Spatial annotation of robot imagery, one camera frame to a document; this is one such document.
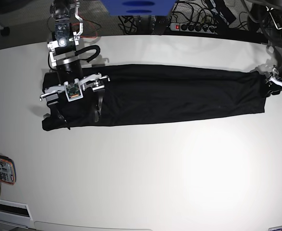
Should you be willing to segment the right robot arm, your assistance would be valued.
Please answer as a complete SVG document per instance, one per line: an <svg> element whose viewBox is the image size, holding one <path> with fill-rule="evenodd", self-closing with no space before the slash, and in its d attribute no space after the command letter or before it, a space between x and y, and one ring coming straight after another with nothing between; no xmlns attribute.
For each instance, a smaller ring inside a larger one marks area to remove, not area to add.
<svg viewBox="0 0 282 231"><path fill-rule="evenodd" d="M77 50L83 33L83 19L78 13L79 6L77 0L55 0L50 6L50 14L55 20L55 26L47 42L48 65L56 72L59 82L55 86L45 88L39 99L46 100L48 107L54 109L59 119L66 122L67 120L56 107L60 94L64 94L66 101L71 103L82 99L85 91L90 89L95 99L92 106L94 121L98 122L102 111L104 83L110 78L100 73L83 76L80 54L95 50L95 53L85 60L90 62L100 54L101 49L97 45L91 45Z"/></svg>

